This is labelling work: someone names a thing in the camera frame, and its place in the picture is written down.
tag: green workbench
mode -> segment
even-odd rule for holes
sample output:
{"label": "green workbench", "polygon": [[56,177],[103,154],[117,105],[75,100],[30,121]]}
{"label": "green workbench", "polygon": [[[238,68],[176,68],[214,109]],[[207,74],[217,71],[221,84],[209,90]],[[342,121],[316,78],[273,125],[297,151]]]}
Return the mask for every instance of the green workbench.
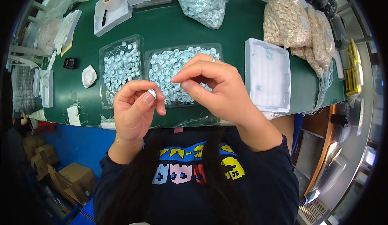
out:
{"label": "green workbench", "polygon": [[[133,34],[144,37],[144,51],[186,44],[220,43],[224,61],[237,67],[245,77],[244,42],[252,37],[263,39],[263,12],[261,0],[229,0],[223,25],[218,30],[204,27],[185,16],[178,4],[160,5],[158,8],[134,12],[132,18],[114,27],[101,37],[93,33],[94,8],[98,0],[81,3],[76,9],[82,11],[74,31],[73,46],[56,60],[54,70],[53,108],[45,108],[47,121],[69,124],[67,107],[79,104],[80,122],[83,126],[99,126],[101,116],[113,117],[113,109],[101,107],[99,81],[85,89],[82,71],[92,65],[98,72],[99,49],[105,45]],[[63,68],[66,57],[78,59],[76,69]],[[291,106],[289,114],[313,109],[319,80],[309,64],[290,54],[291,63]],[[324,105],[345,100],[343,82],[337,79],[328,89]],[[40,98],[36,99],[36,110],[42,109]],[[167,109],[166,116],[155,114],[152,127],[216,125],[219,119],[203,106]]]}

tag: white ear tip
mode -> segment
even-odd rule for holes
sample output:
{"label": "white ear tip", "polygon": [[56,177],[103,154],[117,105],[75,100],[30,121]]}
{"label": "white ear tip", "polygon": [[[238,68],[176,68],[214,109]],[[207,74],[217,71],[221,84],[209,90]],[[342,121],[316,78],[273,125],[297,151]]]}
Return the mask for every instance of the white ear tip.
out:
{"label": "white ear tip", "polygon": [[150,92],[152,94],[152,96],[156,99],[155,90],[147,90],[147,92]]}

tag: wire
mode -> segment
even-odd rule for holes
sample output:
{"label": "wire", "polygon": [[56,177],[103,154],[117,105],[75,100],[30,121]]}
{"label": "wire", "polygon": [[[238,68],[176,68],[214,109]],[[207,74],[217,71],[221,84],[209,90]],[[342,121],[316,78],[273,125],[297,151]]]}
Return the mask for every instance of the wire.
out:
{"label": "wire", "polygon": [[306,115],[306,114],[307,115],[314,115],[314,114],[322,112],[326,91],[333,83],[333,78],[334,78],[333,62],[331,62],[329,69],[323,73],[322,78],[319,80],[318,97],[317,97],[314,109],[312,109],[311,111],[302,112],[303,115]]}

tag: long dark hair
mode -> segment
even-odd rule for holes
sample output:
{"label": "long dark hair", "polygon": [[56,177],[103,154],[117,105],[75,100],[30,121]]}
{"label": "long dark hair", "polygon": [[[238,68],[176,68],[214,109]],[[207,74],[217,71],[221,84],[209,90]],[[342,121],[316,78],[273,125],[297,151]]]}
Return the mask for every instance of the long dark hair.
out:
{"label": "long dark hair", "polygon": [[[217,223],[231,225],[250,224],[250,215],[243,205],[240,195],[236,194],[227,172],[221,165],[219,143],[224,129],[208,135],[202,150],[204,177],[199,176],[200,184],[207,191],[210,207]],[[97,222],[98,225],[144,222],[147,217],[148,204],[151,199],[152,180],[159,165],[159,152],[166,146],[166,134],[153,130],[144,149],[128,165],[123,174],[116,194],[110,205]],[[194,165],[199,174],[198,165]]]}

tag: crumpled tissue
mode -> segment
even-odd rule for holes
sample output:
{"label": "crumpled tissue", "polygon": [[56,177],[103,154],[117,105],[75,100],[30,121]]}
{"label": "crumpled tissue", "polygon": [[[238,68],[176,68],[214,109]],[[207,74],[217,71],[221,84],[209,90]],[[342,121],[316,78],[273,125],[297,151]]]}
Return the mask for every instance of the crumpled tissue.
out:
{"label": "crumpled tissue", "polygon": [[85,88],[89,88],[96,79],[97,73],[91,65],[82,71],[82,83]]}

